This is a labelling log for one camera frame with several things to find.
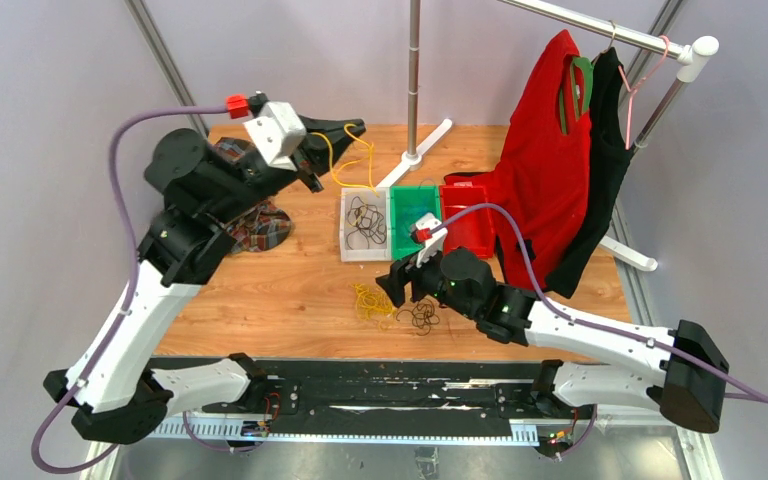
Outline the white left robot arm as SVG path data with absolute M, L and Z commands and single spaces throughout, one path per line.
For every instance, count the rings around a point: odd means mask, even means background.
M 231 162 L 201 134 L 179 128 L 156 145 L 146 181 L 164 199 L 146 234 L 126 233 L 130 277 L 85 354 L 49 372 L 44 388 L 84 439 L 138 442 L 167 418 L 231 403 L 243 413 L 266 400 L 265 373 L 243 353 L 211 364 L 157 369 L 150 358 L 173 320 L 231 252 L 228 224 L 295 182 L 321 190 L 321 177 L 364 134 L 360 119 L 320 120 L 262 110 L 252 141 Z

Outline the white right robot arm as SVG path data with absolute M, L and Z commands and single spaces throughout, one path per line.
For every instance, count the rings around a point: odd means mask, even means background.
M 465 248 L 423 262 L 410 255 L 376 283 L 396 307 L 433 297 L 496 342 L 589 358 L 587 364 L 543 363 L 531 400 L 544 416 L 569 406 L 615 405 L 657 411 L 700 433 L 720 429 L 729 364 L 695 322 L 682 320 L 674 329 L 637 326 L 543 302 L 497 281 L 491 267 Z

